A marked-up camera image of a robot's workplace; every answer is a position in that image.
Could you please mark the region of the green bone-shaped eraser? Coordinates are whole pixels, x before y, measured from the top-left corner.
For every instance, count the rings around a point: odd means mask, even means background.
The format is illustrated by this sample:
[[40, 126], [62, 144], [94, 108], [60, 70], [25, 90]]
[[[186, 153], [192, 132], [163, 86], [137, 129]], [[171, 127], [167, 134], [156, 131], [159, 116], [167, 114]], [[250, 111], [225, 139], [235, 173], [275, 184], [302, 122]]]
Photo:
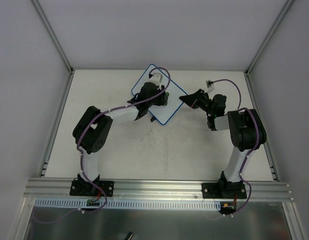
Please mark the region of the green bone-shaped eraser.
[[167, 106], [168, 105], [168, 99], [169, 99], [169, 93], [165, 92], [165, 97], [164, 97], [164, 105]]

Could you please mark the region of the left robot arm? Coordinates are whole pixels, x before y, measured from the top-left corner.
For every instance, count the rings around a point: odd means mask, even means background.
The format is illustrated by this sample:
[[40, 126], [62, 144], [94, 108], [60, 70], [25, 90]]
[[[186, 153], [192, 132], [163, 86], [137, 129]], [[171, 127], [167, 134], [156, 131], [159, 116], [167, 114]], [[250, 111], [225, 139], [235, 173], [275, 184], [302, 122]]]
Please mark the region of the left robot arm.
[[149, 80], [143, 84], [139, 93], [127, 101], [127, 105], [104, 112], [93, 105], [87, 108], [72, 132], [76, 148], [80, 152], [77, 182], [87, 195], [98, 192], [100, 175], [98, 170], [93, 168], [96, 161], [92, 159], [85, 161], [84, 158], [101, 150], [112, 126], [139, 120], [152, 106], [166, 106], [169, 97], [166, 93], [167, 88]]

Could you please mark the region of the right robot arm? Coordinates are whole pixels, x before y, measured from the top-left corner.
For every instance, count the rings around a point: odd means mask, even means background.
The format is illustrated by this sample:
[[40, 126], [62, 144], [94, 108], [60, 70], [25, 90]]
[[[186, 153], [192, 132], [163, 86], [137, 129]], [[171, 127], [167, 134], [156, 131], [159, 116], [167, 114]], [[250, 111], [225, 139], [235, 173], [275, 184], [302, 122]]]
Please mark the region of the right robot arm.
[[193, 94], [180, 96], [179, 99], [192, 109], [206, 112], [207, 126], [210, 130], [228, 130], [230, 133], [233, 150], [228, 165], [221, 172], [217, 183], [204, 189], [210, 194], [220, 194], [224, 198], [240, 192], [244, 184], [242, 176], [249, 156], [267, 139], [266, 131], [256, 110], [242, 108], [225, 112], [227, 97], [216, 94], [210, 98], [202, 89]]

